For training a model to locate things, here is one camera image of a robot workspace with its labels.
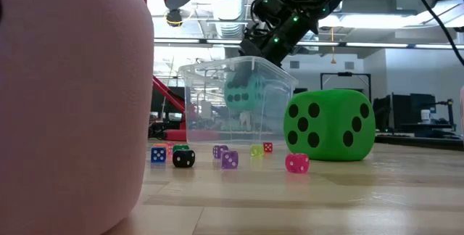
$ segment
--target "black die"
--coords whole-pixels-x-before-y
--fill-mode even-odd
[[[177,150],[173,154],[173,164],[177,168],[190,168],[195,163],[195,152],[192,150]]]

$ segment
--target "cable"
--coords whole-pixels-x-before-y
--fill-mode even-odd
[[[457,47],[455,45],[455,42],[452,40],[452,37],[450,35],[450,32],[448,32],[447,28],[444,26],[442,20],[440,20],[440,18],[435,14],[435,12],[432,10],[432,8],[428,5],[427,1],[426,0],[421,0],[422,1],[422,4],[427,8],[427,11],[430,13],[430,15],[432,15],[432,17],[434,17],[434,19],[438,22],[438,24],[440,25],[440,28],[442,28],[443,30],[443,33],[444,35],[447,37],[448,41],[449,41],[449,44],[451,45],[452,47],[452,50],[455,52],[456,54],[456,57],[457,59],[459,60],[459,62],[461,62],[461,64],[464,66],[464,59],[463,57],[461,57],[459,51],[457,50]]]

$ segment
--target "white wall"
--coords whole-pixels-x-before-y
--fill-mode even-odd
[[[349,71],[352,73],[363,73],[363,60],[358,59],[356,54],[336,54],[336,64],[331,64],[332,55],[327,54],[320,57],[317,54],[298,54],[293,57],[288,56],[282,61],[282,68],[290,75],[294,76],[299,84],[299,88],[308,88],[308,91],[320,90],[321,73],[338,73]],[[299,61],[299,69],[290,69],[290,61]],[[354,70],[345,70],[345,62],[354,62]],[[331,88],[360,88],[368,94],[368,87],[357,77],[344,78],[333,76],[324,89]]]
[[[460,89],[464,86],[464,67],[459,63],[454,52],[386,49],[366,58],[364,66],[367,73],[373,74],[373,96],[385,96],[394,92],[433,94],[438,102],[454,99],[454,120],[457,133],[462,134]],[[386,87],[382,85],[384,66]],[[448,120],[447,108],[441,105],[436,108],[437,114],[434,117]]]

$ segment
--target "blue die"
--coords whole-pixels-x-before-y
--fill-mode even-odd
[[[152,147],[152,162],[165,162],[166,161],[166,148],[165,147]]]

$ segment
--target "clear plastic bin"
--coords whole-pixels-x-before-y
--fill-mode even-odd
[[[261,57],[185,65],[179,72],[186,84],[188,143],[285,143],[283,117],[297,85],[287,72]],[[247,86],[234,80],[240,75]]]

